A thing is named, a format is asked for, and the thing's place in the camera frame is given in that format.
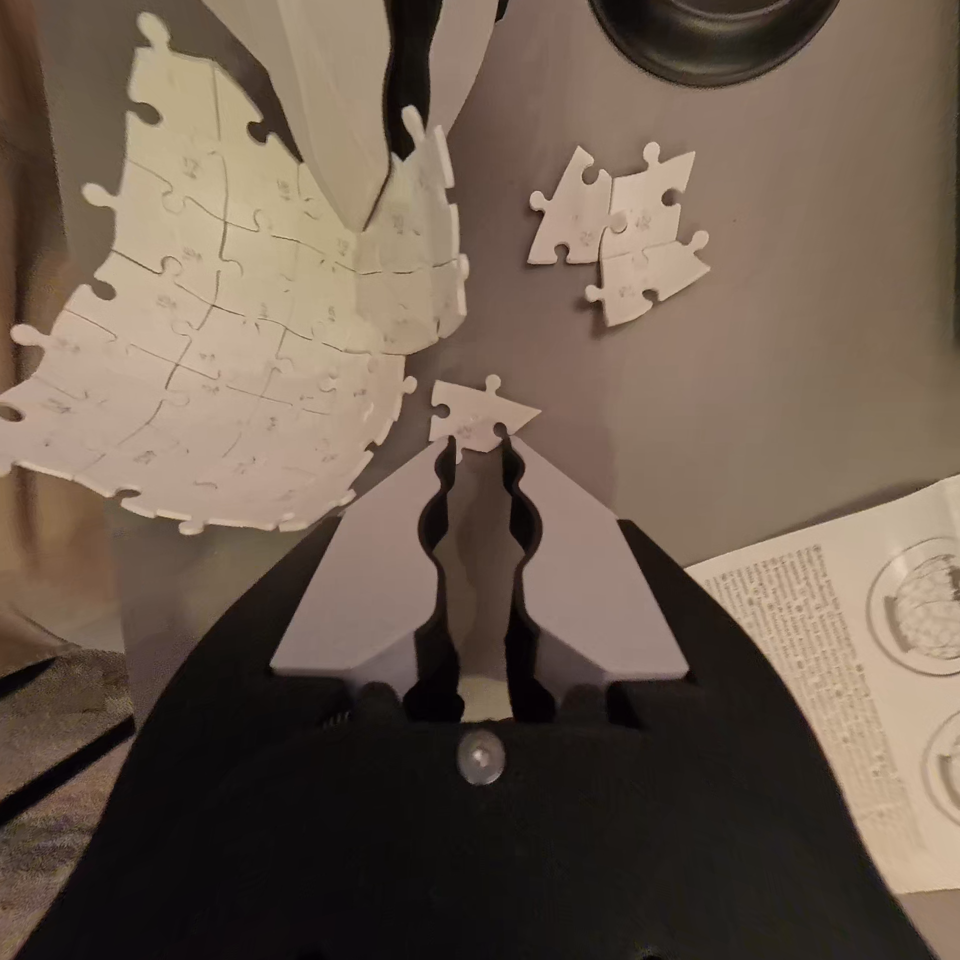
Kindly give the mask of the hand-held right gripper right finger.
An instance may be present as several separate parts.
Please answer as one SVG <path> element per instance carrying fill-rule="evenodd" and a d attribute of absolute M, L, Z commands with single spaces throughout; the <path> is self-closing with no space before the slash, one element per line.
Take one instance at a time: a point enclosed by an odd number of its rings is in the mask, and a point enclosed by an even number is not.
<path fill-rule="evenodd" d="M 676 681 L 689 664 L 615 514 L 525 441 L 501 443 L 512 576 L 513 716 L 556 716 L 581 688 Z"/>

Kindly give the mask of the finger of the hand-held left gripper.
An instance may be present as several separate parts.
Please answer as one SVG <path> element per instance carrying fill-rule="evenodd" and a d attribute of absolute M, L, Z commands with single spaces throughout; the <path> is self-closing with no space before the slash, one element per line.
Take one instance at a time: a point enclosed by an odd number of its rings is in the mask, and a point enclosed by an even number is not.
<path fill-rule="evenodd" d="M 409 2 L 409 105 L 426 131 L 449 133 L 493 36 L 498 1 Z"/>
<path fill-rule="evenodd" d="M 366 227 L 389 177 L 391 32 L 382 1 L 206 1 L 270 77 L 294 142 L 342 223 Z"/>

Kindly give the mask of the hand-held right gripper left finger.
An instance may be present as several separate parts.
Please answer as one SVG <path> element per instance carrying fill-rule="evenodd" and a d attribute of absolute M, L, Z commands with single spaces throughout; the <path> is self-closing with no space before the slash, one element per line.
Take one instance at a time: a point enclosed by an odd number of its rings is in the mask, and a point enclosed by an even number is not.
<path fill-rule="evenodd" d="M 462 707 L 446 574 L 453 438 L 433 441 L 342 515 L 272 657 L 278 676 L 370 684 L 404 707 Z"/>

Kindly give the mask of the single small puzzle piece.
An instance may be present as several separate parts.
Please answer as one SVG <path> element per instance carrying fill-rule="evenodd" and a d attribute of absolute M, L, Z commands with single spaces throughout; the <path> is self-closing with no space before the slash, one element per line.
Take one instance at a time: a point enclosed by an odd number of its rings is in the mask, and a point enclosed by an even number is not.
<path fill-rule="evenodd" d="M 431 404 L 445 407 L 447 413 L 431 416 L 428 442 L 453 438 L 457 460 L 461 461 L 465 450 L 488 453 L 499 446 L 498 425 L 514 435 L 541 414 L 540 409 L 501 396 L 500 386 L 501 378 L 496 374 L 486 377 L 482 390 L 436 380 Z"/>

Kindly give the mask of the partly built puzzle ball shell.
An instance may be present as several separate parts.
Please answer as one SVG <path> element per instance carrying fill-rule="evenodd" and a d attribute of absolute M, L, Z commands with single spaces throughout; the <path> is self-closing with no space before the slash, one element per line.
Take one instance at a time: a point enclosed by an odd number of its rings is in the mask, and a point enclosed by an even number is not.
<path fill-rule="evenodd" d="M 469 259 L 449 192 L 447 120 L 401 111 L 410 154 L 386 161 L 369 217 L 330 186 L 215 60 L 178 51 L 138 12 L 118 187 L 81 188 L 113 215 L 93 280 L 2 392 L 2 475 L 58 477 L 182 534 L 297 531 L 354 484 L 417 386 L 406 358 L 467 317 Z"/>

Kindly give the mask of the joined three puzzle pieces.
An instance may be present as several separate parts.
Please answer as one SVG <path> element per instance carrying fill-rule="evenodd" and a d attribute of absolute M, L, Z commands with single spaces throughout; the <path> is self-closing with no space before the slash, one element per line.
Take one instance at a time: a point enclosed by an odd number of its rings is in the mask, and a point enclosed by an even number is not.
<path fill-rule="evenodd" d="M 669 194 L 686 192 L 696 153 L 662 159 L 651 141 L 642 150 L 644 169 L 611 176 L 585 173 L 594 157 L 574 150 L 553 194 L 530 194 L 529 207 L 541 217 L 527 255 L 532 266 L 553 265 L 558 249 L 565 262 L 598 266 L 599 282 L 584 288 L 584 299 L 602 307 L 603 323 L 613 329 L 639 320 L 654 305 L 699 282 L 711 270 L 701 258 L 710 235 L 697 230 L 680 238 L 681 206 Z"/>

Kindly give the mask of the paper instruction sheet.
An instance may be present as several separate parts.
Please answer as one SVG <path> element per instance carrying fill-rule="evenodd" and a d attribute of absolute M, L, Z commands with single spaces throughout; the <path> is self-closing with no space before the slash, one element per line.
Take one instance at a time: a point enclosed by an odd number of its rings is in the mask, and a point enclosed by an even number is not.
<path fill-rule="evenodd" d="M 893 892 L 958 890 L 958 476 L 686 571 L 783 679 Z"/>

